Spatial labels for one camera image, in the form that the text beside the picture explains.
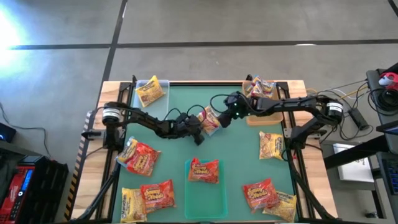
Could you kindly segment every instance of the green table surface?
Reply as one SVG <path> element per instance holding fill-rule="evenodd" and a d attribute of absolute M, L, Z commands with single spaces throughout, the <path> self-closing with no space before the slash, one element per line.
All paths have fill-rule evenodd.
<path fill-rule="evenodd" d="M 210 98 L 216 94 L 230 94 L 237 90 L 241 90 L 241 87 L 171 86 L 169 95 L 164 97 L 169 97 L 169 109 L 178 108 L 180 111 L 186 111 L 194 104 L 209 105 Z M 225 109 L 222 103 L 224 98 L 221 96 L 213 102 L 214 106 L 219 108 L 220 111 Z M 200 110 L 200 108 L 194 108 L 190 113 L 197 114 Z M 178 113 L 173 111 L 169 115 L 169 119 L 177 116 Z M 157 184 L 169 179 L 173 180 L 177 207 L 165 208 L 148 214 L 148 222 L 281 220 L 281 218 L 273 215 L 262 214 L 261 210 L 252 214 L 243 195 L 243 185 L 260 182 L 266 178 L 272 179 L 276 190 L 293 194 L 288 164 L 278 159 L 259 160 L 259 131 L 282 134 L 282 126 L 280 124 L 273 126 L 248 126 L 245 119 L 233 120 L 228 128 L 220 128 L 211 137 L 203 133 L 205 141 L 200 146 L 197 146 L 192 137 L 171 140 L 161 139 L 150 129 L 138 124 L 130 124 L 127 127 L 126 139 L 134 136 L 138 141 L 146 143 L 155 150 L 162 151 L 162 153 L 151 177 L 136 175 L 128 172 L 123 167 L 121 168 L 116 202 L 114 204 L 113 222 L 120 222 L 122 187 L 138 189 L 143 184 Z M 193 157 L 223 160 L 228 204 L 227 217 L 211 220 L 190 220 L 185 218 L 184 162 Z"/>

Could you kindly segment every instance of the red object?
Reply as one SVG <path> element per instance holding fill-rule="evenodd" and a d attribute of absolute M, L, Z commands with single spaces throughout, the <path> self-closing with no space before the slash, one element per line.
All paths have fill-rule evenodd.
<path fill-rule="evenodd" d="M 243 194 L 252 209 L 252 213 L 258 208 L 271 208 L 279 204 L 278 195 L 270 178 L 255 184 L 244 185 Z"/>
<path fill-rule="evenodd" d="M 150 176 L 154 170 L 159 154 L 160 151 L 156 151 L 152 147 L 138 142 L 136 151 L 132 157 L 126 161 L 126 168 L 128 171 L 135 174 Z"/>
<path fill-rule="evenodd" d="M 191 162 L 188 180 L 200 180 L 212 184 L 218 184 L 218 159 L 202 164 L 197 158 L 194 157 Z"/>
<path fill-rule="evenodd" d="M 0 209 L 0 223 L 13 224 L 18 220 L 25 199 L 25 192 L 32 177 L 34 166 L 18 166 L 18 173 L 14 175 L 9 187 L 9 194 L 4 199 Z"/>
<path fill-rule="evenodd" d="M 160 184 L 142 185 L 140 189 L 145 202 L 146 213 L 166 207 L 175 207 L 172 180 Z"/>
<path fill-rule="evenodd" d="M 387 76 L 387 77 L 392 77 L 393 83 L 386 86 L 386 89 L 395 89 L 398 90 L 398 74 L 394 72 L 386 72 L 380 75 L 380 78 Z"/>

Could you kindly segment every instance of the yellow cable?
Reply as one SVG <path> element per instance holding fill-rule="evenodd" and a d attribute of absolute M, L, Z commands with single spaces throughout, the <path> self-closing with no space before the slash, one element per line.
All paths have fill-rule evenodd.
<path fill-rule="evenodd" d="M 367 88 L 367 87 L 368 87 L 368 86 L 364 86 L 364 87 L 362 87 L 362 88 L 360 88 L 360 89 L 358 89 L 358 90 L 352 91 L 351 93 L 348 93 L 347 95 L 342 96 L 340 99 L 346 98 L 347 96 L 351 96 L 351 95 L 356 94 L 356 93 L 359 93 L 359 91 L 361 91 L 361 90 L 363 90 L 363 89 L 365 89 L 365 88 Z"/>
<path fill-rule="evenodd" d="M 308 89 L 305 89 L 306 91 L 313 91 L 314 93 L 318 93 L 315 89 L 313 89 L 313 88 L 308 88 Z"/>

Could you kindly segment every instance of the computer monitor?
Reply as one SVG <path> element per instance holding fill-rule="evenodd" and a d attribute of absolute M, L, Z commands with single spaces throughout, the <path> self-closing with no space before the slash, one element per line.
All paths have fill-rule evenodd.
<path fill-rule="evenodd" d="M 387 124 L 376 127 L 376 131 L 398 135 L 398 121 L 393 121 Z"/>

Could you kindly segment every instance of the red snack bag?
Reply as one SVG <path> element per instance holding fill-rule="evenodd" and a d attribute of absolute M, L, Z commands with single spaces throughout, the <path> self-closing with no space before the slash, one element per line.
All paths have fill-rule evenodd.
<path fill-rule="evenodd" d="M 218 184 L 218 159 L 211 162 L 201 163 L 197 158 L 191 161 L 191 169 L 188 175 L 189 181 L 204 181 Z"/>
<path fill-rule="evenodd" d="M 252 213 L 258 208 L 271 208 L 279 204 L 278 195 L 270 178 L 255 184 L 244 185 L 243 194 L 252 208 Z"/>
<path fill-rule="evenodd" d="M 142 185 L 140 189 L 146 213 L 165 207 L 175 207 L 172 180 L 167 180 L 160 184 Z"/>
<path fill-rule="evenodd" d="M 160 151 L 156 151 L 144 143 L 137 142 L 134 154 L 127 161 L 126 169 L 135 174 L 150 176 L 159 154 Z"/>

